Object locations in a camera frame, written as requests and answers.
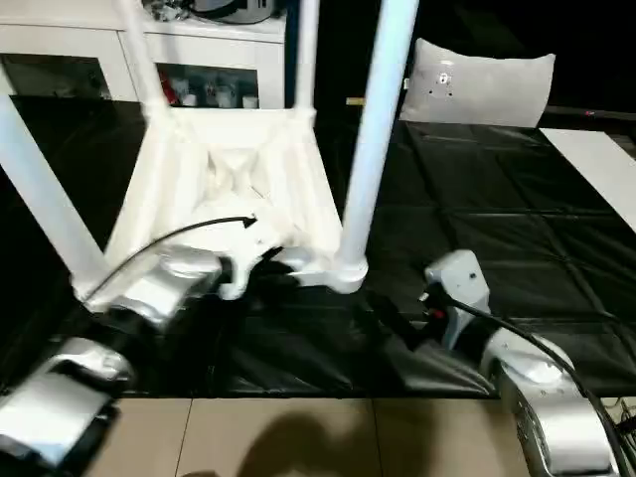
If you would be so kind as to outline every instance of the white pillow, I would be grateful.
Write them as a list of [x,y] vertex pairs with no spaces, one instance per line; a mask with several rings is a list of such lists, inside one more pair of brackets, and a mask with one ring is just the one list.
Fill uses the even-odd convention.
[[535,127],[548,102],[554,65],[555,55],[465,57],[418,39],[399,118]]

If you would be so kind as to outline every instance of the white pole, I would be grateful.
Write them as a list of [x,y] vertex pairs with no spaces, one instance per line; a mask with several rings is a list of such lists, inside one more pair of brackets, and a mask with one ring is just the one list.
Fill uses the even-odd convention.
[[365,249],[393,127],[418,0],[384,0],[371,62],[342,240],[336,255],[345,268],[366,267]]
[[294,101],[296,107],[313,107],[314,105],[319,14],[320,0],[302,0],[300,2],[296,98]]
[[126,45],[131,56],[132,69],[141,82],[140,99],[146,120],[150,119],[152,111],[166,110],[168,101],[161,87],[161,80],[157,67],[150,57],[148,45],[141,26],[142,11],[139,0],[118,0],[119,15],[126,27]]
[[78,290],[95,286],[108,270],[106,260],[7,94],[0,94],[0,165]]

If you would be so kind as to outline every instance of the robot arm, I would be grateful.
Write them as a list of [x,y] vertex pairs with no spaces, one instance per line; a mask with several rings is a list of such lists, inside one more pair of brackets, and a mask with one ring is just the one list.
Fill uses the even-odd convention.
[[189,298],[223,276],[213,253],[170,246],[0,403],[2,475],[80,475],[117,418],[114,406]]
[[[428,290],[489,313],[489,288],[475,254],[457,250],[425,272]],[[423,301],[434,302],[434,291]],[[455,308],[446,309],[442,344],[473,361],[513,412],[531,473],[617,476],[616,459],[596,410],[571,377],[526,339]],[[571,365],[554,343],[539,338]]]

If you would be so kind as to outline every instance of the shelf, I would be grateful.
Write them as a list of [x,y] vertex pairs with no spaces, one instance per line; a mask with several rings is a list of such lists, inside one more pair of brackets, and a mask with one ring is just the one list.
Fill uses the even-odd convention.
[[[123,30],[114,0],[1,0],[0,25]],[[227,25],[187,19],[155,22],[147,15],[146,33],[222,38],[263,43],[284,43],[285,18],[269,18],[254,25]]]

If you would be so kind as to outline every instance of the floor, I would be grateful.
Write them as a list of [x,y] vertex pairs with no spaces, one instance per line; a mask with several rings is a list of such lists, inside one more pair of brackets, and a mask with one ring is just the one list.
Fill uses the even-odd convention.
[[527,476],[497,400],[125,399],[90,477]]

